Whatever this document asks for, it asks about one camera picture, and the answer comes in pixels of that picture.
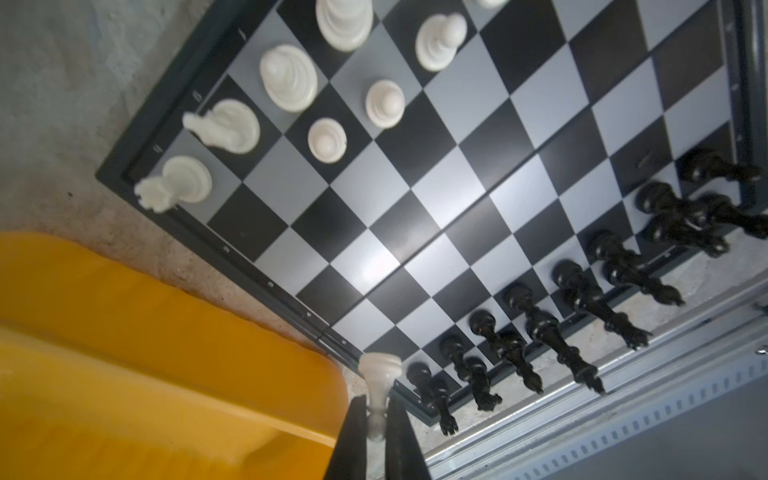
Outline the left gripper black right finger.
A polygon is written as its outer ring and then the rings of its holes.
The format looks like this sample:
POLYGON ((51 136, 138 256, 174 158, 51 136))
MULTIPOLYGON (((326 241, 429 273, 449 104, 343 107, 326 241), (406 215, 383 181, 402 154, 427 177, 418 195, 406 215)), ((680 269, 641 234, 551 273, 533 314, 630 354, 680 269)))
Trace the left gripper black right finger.
POLYGON ((431 480, 421 448, 402 402, 388 403, 385 429, 385 479, 431 480))

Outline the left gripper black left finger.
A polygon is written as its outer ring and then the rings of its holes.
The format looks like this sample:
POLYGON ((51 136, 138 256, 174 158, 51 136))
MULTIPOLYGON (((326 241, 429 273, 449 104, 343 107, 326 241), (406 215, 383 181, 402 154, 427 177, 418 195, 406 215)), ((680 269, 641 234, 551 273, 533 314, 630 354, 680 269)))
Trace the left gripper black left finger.
POLYGON ((366 479, 367 417, 367 397, 354 397, 338 435, 324 480, 366 479))

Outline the white chess pawn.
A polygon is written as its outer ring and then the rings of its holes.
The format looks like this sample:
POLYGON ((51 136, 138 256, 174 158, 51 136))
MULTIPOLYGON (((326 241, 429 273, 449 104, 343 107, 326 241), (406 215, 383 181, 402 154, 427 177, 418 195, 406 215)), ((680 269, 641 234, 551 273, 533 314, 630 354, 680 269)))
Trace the white chess pawn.
POLYGON ((382 442, 387 426, 388 399, 395 381, 402 375, 400 357, 388 353, 365 353, 359 372, 368 388, 368 439, 382 442))

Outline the yellow plastic tray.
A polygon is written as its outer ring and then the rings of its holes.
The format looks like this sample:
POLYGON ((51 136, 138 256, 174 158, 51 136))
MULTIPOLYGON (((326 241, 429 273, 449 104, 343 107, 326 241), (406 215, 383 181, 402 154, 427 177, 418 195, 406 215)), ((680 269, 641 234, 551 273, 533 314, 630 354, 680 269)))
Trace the yellow plastic tray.
POLYGON ((1 236, 5 479, 320 479, 325 356, 58 237, 1 236))

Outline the black white chess board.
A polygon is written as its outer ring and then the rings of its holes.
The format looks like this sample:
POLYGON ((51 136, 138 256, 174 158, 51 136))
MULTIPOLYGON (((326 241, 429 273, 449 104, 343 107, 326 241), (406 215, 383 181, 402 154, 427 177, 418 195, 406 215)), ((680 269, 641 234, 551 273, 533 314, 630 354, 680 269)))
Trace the black white chess board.
POLYGON ((311 1, 217 1, 108 154, 139 184, 195 159, 213 185, 154 221, 350 368, 423 362, 471 398, 441 349, 492 381, 512 367, 473 334, 524 327, 515 283, 570 337, 589 323, 552 277, 614 233, 662 273, 703 247, 636 206, 646 183, 757 212, 767 185, 758 1, 376 1, 341 52, 311 1))

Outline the aluminium mounting rail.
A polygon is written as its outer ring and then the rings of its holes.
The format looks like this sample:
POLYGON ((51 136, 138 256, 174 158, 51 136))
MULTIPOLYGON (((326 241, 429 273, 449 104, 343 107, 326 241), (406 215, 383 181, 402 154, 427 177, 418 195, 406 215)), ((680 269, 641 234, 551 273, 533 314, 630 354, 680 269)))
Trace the aluminium mounting rail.
POLYGON ((426 458, 435 479, 545 479, 767 374, 767 276, 666 325, 647 349, 607 357, 599 396, 570 381, 426 458))

